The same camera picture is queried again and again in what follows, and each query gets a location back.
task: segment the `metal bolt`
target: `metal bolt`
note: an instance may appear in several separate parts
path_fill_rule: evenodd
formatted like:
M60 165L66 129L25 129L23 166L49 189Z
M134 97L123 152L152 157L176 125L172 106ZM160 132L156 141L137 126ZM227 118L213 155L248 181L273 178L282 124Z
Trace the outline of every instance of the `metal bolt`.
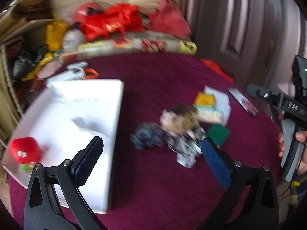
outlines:
M264 168L264 170L266 170L266 171L269 171L269 170L270 170L270 167L269 167L268 165L264 165L263 168Z
M41 164L40 164L40 163L38 163L38 164L36 164L36 165L35 165L34 169L39 170L39 169L40 169L40 167L41 167Z
M234 161L234 165L237 167L242 167L242 162L241 161Z
M66 160L64 160L64 161L62 162L62 164L63 164L64 166L67 166L68 164L70 164L70 160L69 160L69 159L66 159Z

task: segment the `white box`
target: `white box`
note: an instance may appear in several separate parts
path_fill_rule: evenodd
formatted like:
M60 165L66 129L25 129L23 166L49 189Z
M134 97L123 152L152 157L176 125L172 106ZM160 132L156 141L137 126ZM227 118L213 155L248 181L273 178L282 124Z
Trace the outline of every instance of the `white box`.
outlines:
M11 139L32 136L42 150L44 167L72 159L94 136L103 139L104 149L87 183L79 190L95 213L106 213L114 144L122 102L120 80L75 80L54 83L45 89L26 111ZM9 150L3 156L5 170L24 188L30 174L19 171ZM59 185L60 204L68 207Z

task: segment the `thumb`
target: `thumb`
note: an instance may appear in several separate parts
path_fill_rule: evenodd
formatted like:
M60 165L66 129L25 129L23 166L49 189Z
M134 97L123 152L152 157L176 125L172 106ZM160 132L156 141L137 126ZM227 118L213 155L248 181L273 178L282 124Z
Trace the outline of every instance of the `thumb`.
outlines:
M307 131L299 131L295 134L296 140L300 143L305 143Z

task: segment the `purple tablecloth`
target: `purple tablecloth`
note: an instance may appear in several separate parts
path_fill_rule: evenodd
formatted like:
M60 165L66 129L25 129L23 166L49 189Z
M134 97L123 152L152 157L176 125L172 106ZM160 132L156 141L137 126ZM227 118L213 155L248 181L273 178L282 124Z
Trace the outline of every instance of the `purple tablecloth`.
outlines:
M235 85L200 60L178 54L141 53L100 57L88 63L100 78L124 82L112 170L113 209L98 215L108 229L196 229L217 204L224 189L203 157L188 169L176 162L176 154L167 147L136 150L129 141L139 124L159 123L163 109L177 103L192 104L205 86L229 96L232 111L227 128L231 133L222 150L247 166L269 165L278 182L278 128L262 112L249 117L228 93ZM26 190L10 178L10 194L14 217L23 226ZM232 217L238 215L240 206ZM73 220L68 209L64 213Z

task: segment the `hand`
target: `hand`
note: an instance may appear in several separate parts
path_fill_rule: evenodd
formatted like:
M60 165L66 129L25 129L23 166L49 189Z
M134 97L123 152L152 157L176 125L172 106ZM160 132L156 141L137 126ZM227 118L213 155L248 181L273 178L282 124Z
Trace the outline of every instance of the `hand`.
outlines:
M284 135L282 133L279 134L279 157L282 157L285 151L285 144L284 144ZM299 131L295 134L295 138L300 143L305 144L307 138L307 131ZM307 172L307 150L304 151L304 155L300 166L297 169L298 174L303 174Z

